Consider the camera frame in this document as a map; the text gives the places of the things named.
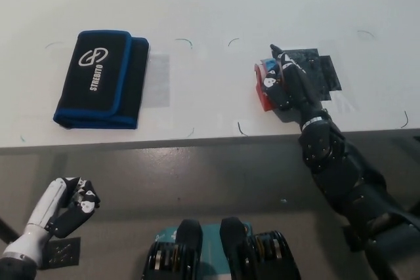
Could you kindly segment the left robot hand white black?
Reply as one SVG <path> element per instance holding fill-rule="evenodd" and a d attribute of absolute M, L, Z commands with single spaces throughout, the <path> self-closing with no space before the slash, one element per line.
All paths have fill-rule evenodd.
<path fill-rule="evenodd" d="M 52 237 L 63 239 L 83 225 L 99 208 L 100 198 L 89 180 L 53 180 L 38 200 L 23 234 L 9 244 L 3 258 L 42 263 L 43 249 Z"/>

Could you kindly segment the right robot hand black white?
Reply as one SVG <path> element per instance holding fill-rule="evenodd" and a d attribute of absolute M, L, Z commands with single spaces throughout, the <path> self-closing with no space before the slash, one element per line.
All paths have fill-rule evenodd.
<path fill-rule="evenodd" d="M 270 50 L 275 64 L 262 80 L 262 89 L 275 108 L 298 112 L 301 129 L 317 121 L 330 121 L 306 71 L 280 47 L 271 44 Z"/>

